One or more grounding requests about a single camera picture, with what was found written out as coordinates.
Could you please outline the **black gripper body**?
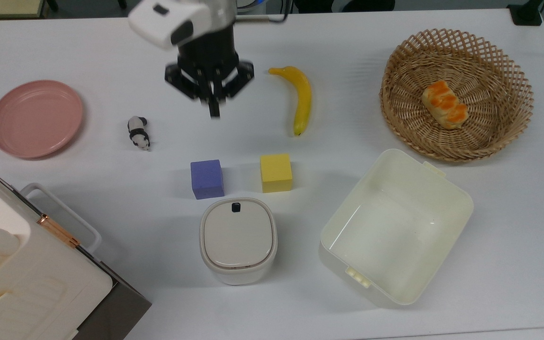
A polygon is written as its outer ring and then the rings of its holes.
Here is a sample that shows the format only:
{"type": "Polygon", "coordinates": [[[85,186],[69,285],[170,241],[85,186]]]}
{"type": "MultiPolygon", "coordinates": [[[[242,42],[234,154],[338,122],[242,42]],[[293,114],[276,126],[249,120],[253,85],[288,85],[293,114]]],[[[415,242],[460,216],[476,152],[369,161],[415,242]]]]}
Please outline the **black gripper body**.
{"type": "Polygon", "coordinates": [[[239,65],[233,26],[199,36],[181,45],[178,51],[178,65],[190,76],[201,71],[207,79],[225,79],[239,65]]]}

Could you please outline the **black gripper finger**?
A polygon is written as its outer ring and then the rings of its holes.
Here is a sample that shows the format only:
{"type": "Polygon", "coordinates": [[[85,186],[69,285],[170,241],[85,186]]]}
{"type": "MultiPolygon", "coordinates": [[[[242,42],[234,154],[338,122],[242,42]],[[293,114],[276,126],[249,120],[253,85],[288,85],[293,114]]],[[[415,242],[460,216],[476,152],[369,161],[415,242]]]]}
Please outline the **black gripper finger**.
{"type": "Polygon", "coordinates": [[[190,99],[199,99],[208,105],[210,118],[214,118],[213,90],[202,68],[182,63],[168,64],[165,67],[165,80],[190,99]]]}
{"type": "Polygon", "coordinates": [[[238,61],[231,68],[222,64],[213,71],[213,118],[220,118],[220,104],[233,98],[255,77],[254,65],[250,61],[238,61]]]}

